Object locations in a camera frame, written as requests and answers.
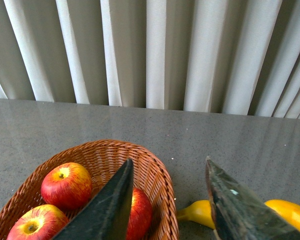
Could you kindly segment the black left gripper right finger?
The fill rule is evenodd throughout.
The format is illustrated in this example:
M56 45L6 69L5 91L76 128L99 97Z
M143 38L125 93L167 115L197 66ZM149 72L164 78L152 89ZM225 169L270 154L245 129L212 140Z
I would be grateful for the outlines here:
M211 217L220 240L300 240L300 230L284 220L247 186L210 157L205 160Z

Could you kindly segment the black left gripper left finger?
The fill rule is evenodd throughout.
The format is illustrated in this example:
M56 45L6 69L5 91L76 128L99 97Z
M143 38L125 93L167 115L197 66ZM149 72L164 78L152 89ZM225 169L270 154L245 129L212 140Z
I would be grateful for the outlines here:
M126 160L54 240L124 240L131 212L134 164Z

